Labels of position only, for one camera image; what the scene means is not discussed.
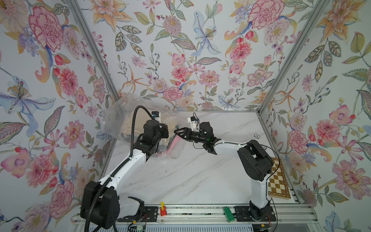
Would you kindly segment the clear plastic vacuum bag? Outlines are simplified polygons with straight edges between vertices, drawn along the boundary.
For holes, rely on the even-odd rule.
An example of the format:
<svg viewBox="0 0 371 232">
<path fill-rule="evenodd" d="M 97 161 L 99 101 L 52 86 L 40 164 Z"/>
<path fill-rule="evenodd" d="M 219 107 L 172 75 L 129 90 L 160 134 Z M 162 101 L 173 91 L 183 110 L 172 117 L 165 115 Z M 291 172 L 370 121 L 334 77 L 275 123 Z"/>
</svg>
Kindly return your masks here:
<svg viewBox="0 0 371 232">
<path fill-rule="evenodd" d="M 134 117 L 134 110 L 139 105 L 145 107 L 149 113 L 159 112 L 158 121 L 168 126 L 169 137 L 159 142 L 156 155 L 159 158 L 179 158 L 185 143 L 180 141 L 174 131 L 180 128 L 181 117 L 169 109 L 161 109 L 154 103 L 146 102 L 135 94 L 124 94 L 122 98 L 100 113 L 102 132 L 119 141 L 129 143 L 131 138 L 136 141 L 139 135 L 144 133 L 144 124 L 151 119 L 143 109 L 139 109 Z"/>
</svg>

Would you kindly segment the beige knitted blanket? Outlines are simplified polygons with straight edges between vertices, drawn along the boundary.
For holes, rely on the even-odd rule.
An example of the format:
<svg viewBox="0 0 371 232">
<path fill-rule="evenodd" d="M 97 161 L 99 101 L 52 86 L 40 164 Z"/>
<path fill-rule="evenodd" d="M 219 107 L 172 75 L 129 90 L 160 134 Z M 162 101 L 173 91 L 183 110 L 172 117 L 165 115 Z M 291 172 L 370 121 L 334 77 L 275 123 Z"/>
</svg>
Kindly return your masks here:
<svg viewBox="0 0 371 232">
<path fill-rule="evenodd" d="M 150 117 L 148 116 L 137 115 L 135 125 L 134 125 L 134 136 L 139 136 L 141 133 L 144 132 L 144 124 L 149 120 L 150 120 Z M 172 136 L 174 134 L 174 130 L 178 126 L 178 121 L 176 120 L 176 117 L 165 116 L 164 118 L 161 118 L 161 122 L 168 126 L 169 136 Z M 121 133 L 123 133 L 125 136 L 131 135 L 131 127 L 132 127 L 132 117 L 124 121 Z"/>
</svg>

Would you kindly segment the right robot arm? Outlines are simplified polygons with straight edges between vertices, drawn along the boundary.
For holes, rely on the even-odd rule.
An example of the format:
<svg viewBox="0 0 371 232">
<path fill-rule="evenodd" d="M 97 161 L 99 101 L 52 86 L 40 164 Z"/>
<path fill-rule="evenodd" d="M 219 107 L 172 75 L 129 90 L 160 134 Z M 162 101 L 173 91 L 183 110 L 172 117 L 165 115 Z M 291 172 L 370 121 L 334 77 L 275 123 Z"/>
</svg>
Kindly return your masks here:
<svg viewBox="0 0 371 232">
<path fill-rule="evenodd" d="M 248 208 L 250 218 L 262 221 L 266 215 L 271 214 L 268 182 L 274 162 L 261 144 L 256 140 L 241 144 L 219 139 L 214 136 L 209 122 L 202 122 L 198 131 L 181 128 L 175 130 L 174 133 L 188 142 L 201 143 L 210 154 L 238 156 L 246 174 L 251 179 L 252 195 Z"/>
</svg>

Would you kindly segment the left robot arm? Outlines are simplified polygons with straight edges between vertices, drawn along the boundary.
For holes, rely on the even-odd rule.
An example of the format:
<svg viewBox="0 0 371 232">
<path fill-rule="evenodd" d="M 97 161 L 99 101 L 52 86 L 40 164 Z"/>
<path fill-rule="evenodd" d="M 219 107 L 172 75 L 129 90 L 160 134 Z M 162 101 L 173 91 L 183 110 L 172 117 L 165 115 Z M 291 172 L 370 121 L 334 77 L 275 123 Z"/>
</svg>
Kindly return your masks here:
<svg viewBox="0 0 371 232">
<path fill-rule="evenodd" d="M 119 192 L 133 173 L 157 152 L 162 139 L 169 137 L 168 126 L 151 119 L 144 124 L 144 132 L 137 140 L 131 140 L 130 152 L 108 175 L 98 182 L 87 183 L 83 193 L 81 218 L 85 219 L 84 231 L 93 223 L 99 229 L 110 229 L 120 218 L 139 220 L 144 216 L 143 200 L 129 196 L 120 197 Z"/>
</svg>

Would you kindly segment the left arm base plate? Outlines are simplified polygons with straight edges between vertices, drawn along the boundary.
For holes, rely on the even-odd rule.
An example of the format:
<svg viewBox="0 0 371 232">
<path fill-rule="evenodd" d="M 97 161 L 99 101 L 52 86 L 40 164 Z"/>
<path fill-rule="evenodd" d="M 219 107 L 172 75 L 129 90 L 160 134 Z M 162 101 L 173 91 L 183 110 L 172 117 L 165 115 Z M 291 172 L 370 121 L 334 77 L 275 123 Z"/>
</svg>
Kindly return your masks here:
<svg viewBox="0 0 371 232">
<path fill-rule="evenodd" d="M 158 215 L 158 206 L 145 206 L 135 216 L 122 217 L 117 222 L 134 222 L 139 221 L 141 218 L 143 218 L 142 221 L 144 222 L 157 222 Z"/>
</svg>

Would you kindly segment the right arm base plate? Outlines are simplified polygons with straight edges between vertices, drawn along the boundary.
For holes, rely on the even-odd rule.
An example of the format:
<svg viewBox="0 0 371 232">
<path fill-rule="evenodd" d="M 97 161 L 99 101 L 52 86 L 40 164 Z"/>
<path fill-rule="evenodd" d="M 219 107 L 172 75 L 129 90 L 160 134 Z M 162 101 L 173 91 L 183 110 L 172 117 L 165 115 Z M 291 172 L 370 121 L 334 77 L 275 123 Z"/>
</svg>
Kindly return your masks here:
<svg viewBox="0 0 371 232">
<path fill-rule="evenodd" d="M 276 222 L 277 218 L 273 208 L 268 204 L 260 209 L 254 205 L 235 206 L 235 216 L 238 222 Z"/>
</svg>

